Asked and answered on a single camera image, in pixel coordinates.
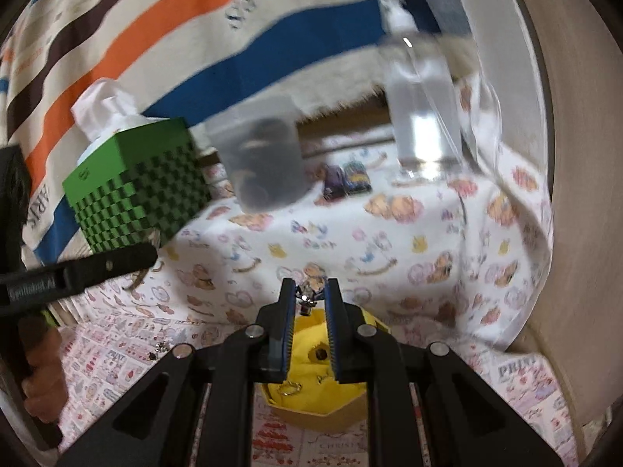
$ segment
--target plastic container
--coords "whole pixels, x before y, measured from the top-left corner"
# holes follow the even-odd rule
[[[457,101],[437,40],[418,31],[401,0],[379,0],[387,35],[385,93],[403,174],[440,179],[464,165]]]
[[[297,117],[292,100],[278,96],[233,107],[208,128],[244,212],[279,209],[307,191]]]

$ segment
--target finger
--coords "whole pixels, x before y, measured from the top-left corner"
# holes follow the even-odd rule
[[[60,360],[37,368],[32,376],[24,379],[22,389],[26,397],[39,397],[45,395],[58,381],[64,382],[63,366]]]
[[[47,395],[26,399],[24,409],[30,416],[35,416],[44,423],[52,423],[60,417],[68,397],[65,382],[57,381]]]
[[[26,353],[28,363],[33,367],[45,365],[50,360],[58,358],[62,337],[57,329],[51,328],[38,345]]]

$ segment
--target green checkered tissue box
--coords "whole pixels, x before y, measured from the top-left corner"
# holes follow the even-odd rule
[[[141,242],[150,228],[160,230],[164,245],[209,200],[181,119],[115,134],[63,188],[95,253]]]

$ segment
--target printed tablecloth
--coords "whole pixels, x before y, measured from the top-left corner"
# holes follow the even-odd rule
[[[427,316],[505,349],[546,278],[551,216],[543,179],[502,152],[502,188],[472,173],[398,183],[393,143],[331,152],[307,161],[312,180],[325,162],[355,159],[374,191],[328,204],[316,181],[295,205],[255,215],[242,213],[217,166],[208,179],[220,198],[160,251],[143,284],[126,292],[126,276],[74,304],[84,319],[117,310],[245,325],[276,300],[284,277],[329,276],[346,301],[390,326]]]
[[[188,342],[203,348],[222,342],[235,329],[231,324],[188,323],[119,311],[63,329],[63,366],[70,400],[60,419],[65,437],[61,450],[74,443],[149,370],[155,362],[148,354],[154,352],[157,342]],[[426,318],[413,318],[394,327],[392,333],[399,341],[420,347],[440,339],[449,343],[556,450],[566,466],[577,466],[569,410],[552,368],[541,355],[495,352]],[[273,415],[260,393],[255,396],[253,467],[365,467],[367,450],[365,422],[343,434],[302,430]]]

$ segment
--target black handle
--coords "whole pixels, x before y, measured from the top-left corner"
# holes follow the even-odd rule
[[[45,451],[58,447],[63,440],[60,428],[56,423],[43,423],[40,419],[33,418],[21,403],[26,398],[22,382],[32,376],[26,351],[41,342],[48,331],[48,325],[45,318],[38,313],[25,314],[16,320],[17,318],[0,318],[0,357],[4,362],[2,379],[37,448]]]
[[[157,249],[142,242],[27,272],[0,275],[0,316],[15,317],[38,310],[113,277],[149,268],[157,259]]]

